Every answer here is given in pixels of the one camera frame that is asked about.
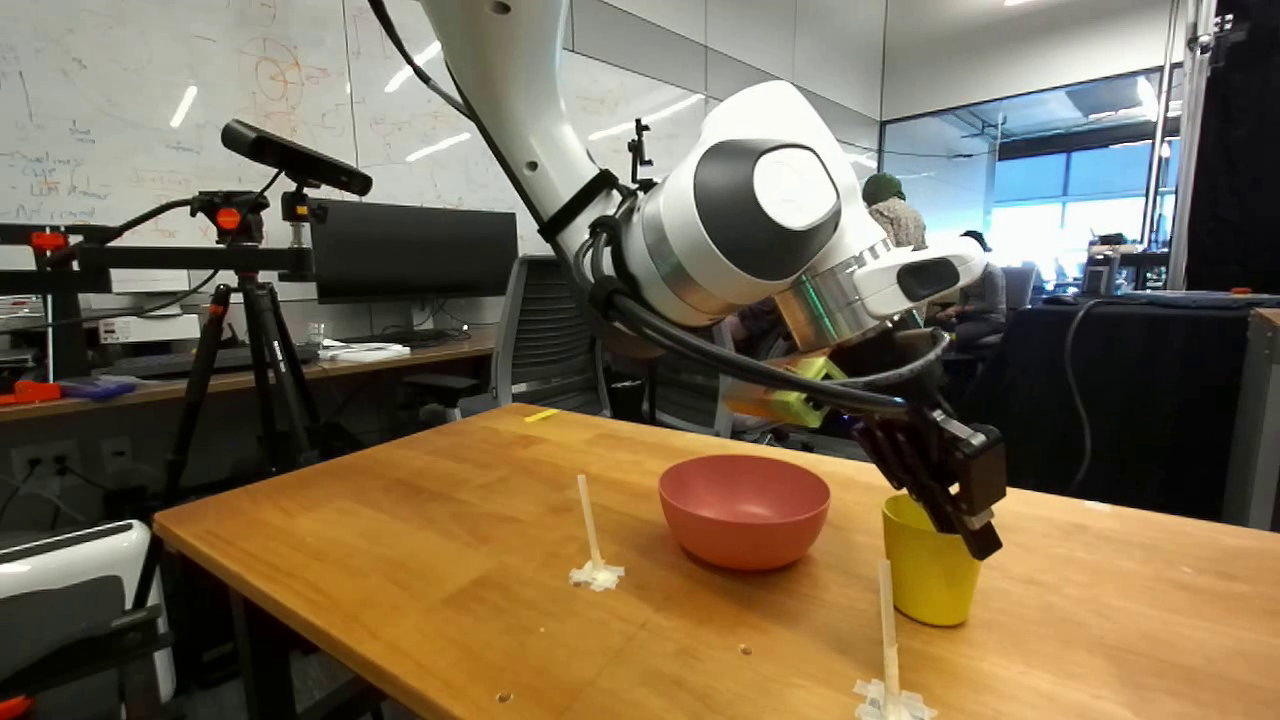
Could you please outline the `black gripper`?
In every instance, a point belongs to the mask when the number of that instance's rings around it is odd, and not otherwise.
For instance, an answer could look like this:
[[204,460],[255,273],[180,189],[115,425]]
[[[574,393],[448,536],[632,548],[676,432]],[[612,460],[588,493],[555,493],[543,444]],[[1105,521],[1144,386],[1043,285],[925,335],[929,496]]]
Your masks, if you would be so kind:
[[986,517],[1006,478],[1005,436],[997,429],[929,406],[865,419],[855,439],[881,476],[925,507],[936,531],[961,531],[972,560],[1005,548]]

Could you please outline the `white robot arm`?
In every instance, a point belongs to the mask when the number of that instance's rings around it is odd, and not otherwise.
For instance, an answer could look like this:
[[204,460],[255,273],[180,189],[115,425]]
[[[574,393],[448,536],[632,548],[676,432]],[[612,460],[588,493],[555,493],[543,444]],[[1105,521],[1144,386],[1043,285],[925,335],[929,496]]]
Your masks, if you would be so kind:
[[855,439],[938,531],[983,560],[1005,447],[921,386],[925,360],[806,381],[704,332],[760,300],[799,353],[833,353],[906,324],[983,273],[972,249],[899,249],[861,201],[833,126],[787,78],[725,96],[693,151],[658,181],[624,181],[573,126],[558,96],[566,0],[417,0],[439,39],[428,78],[475,123],[539,236],[590,312],[762,394],[793,393],[855,419]]

